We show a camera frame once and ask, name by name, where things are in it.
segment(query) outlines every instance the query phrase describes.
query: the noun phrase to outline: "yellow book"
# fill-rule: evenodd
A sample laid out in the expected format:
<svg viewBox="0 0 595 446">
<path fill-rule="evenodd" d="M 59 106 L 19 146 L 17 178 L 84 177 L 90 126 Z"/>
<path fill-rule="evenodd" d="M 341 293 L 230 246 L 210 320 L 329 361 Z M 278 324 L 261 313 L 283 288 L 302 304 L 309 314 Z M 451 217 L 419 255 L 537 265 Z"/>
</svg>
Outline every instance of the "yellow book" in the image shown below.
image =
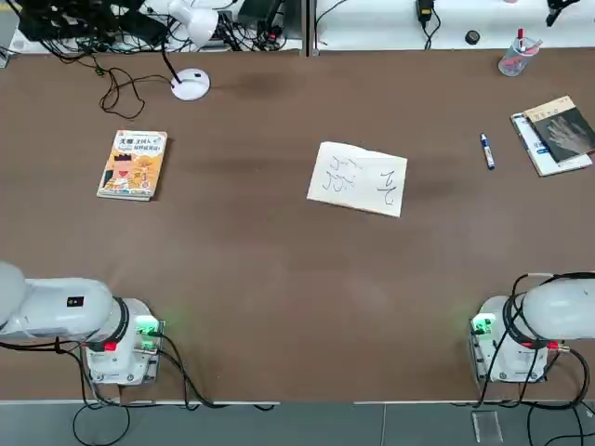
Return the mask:
<svg viewBox="0 0 595 446">
<path fill-rule="evenodd" d="M 97 196 L 148 202 L 157 189 L 166 143 L 166 132 L 118 131 Z"/>
</svg>

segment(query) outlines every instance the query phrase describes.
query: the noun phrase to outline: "blue marker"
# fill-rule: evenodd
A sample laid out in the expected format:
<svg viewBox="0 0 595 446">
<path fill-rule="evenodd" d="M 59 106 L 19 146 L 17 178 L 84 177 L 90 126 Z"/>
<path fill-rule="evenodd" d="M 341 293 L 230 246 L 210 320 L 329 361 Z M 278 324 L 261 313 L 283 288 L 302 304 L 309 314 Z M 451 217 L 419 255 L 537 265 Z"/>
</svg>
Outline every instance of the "blue marker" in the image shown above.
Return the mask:
<svg viewBox="0 0 595 446">
<path fill-rule="evenodd" d="M 492 151 L 490 150 L 490 144 L 487 141 L 487 136 L 484 133 L 482 133 L 482 146 L 483 153 L 485 153 L 485 161 L 487 161 L 487 168 L 494 170 L 496 168 L 496 164 L 494 163 L 494 157 L 492 156 Z"/>
</svg>

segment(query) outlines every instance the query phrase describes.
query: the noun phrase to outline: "marker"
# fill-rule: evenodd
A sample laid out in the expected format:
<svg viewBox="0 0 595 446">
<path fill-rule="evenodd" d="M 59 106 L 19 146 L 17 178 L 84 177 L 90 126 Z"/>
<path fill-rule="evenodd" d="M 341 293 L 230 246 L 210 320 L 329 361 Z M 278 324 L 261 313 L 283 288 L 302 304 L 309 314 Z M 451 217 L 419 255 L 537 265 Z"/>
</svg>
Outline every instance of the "marker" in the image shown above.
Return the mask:
<svg viewBox="0 0 595 446">
<path fill-rule="evenodd" d="M 482 133 L 482 146 L 483 146 L 483 153 L 485 153 L 485 161 L 487 162 L 487 168 L 489 170 L 494 170 L 496 168 L 496 164 L 494 163 L 494 157 L 492 156 L 492 151 L 490 150 L 490 144 L 487 141 L 487 136 Z"/>
<path fill-rule="evenodd" d="M 524 45 L 524 28 L 519 28 L 519 31 L 517 31 L 517 41 L 519 43 L 519 51 L 524 53 L 527 50 Z"/>
</svg>

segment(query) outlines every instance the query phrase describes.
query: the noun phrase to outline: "lamp base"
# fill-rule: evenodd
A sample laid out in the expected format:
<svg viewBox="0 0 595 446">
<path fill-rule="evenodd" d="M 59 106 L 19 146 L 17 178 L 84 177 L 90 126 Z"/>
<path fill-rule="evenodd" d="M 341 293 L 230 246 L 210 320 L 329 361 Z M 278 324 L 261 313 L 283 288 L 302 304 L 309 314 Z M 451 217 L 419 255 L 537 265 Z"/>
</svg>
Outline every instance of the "lamp base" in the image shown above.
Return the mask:
<svg viewBox="0 0 595 446">
<path fill-rule="evenodd" d="M 202 98 L 211 87 L 211 79 L 202 70 L 188 68 L 178 73 L 178 84 L 176 79 L 171 80 L 171 92 L 181 100 L 197 100 Z"/>
</svg>

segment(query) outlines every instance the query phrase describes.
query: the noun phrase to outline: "bottle cap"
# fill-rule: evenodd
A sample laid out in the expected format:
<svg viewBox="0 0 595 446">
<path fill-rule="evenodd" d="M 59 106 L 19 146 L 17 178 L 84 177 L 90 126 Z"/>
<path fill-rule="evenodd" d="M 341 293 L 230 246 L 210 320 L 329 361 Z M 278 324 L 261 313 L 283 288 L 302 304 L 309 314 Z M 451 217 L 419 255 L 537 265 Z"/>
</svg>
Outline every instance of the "bottle cap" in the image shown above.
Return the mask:
<svg viewBox="0 0 595 446">
<path fill-rule="evenodd" d="M 471 30 L 465 34 L 465 42 L 469 45 L 477 45 L 480 41 L 480 34 L 477 31 Z"/>
</svg>

